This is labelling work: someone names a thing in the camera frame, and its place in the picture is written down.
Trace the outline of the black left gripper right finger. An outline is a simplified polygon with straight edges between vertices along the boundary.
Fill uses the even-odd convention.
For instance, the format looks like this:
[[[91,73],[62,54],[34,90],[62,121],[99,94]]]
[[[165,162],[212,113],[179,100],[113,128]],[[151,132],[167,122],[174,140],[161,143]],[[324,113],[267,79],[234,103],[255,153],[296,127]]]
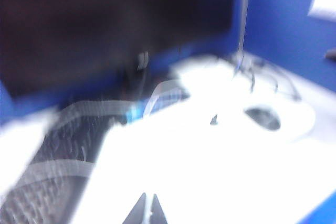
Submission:
[[[152,224],[167,224],[163,209],[156,194],[152,200]]]

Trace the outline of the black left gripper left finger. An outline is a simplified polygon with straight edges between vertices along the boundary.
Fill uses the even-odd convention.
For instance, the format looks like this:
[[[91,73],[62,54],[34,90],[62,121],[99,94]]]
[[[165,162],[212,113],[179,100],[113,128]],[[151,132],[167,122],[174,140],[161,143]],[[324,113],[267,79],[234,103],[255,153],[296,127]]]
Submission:
[[[123,224],[141,224],[144,218],[145,205],[146,193],[143,193],[128,213],[127,217],[123,221]]]

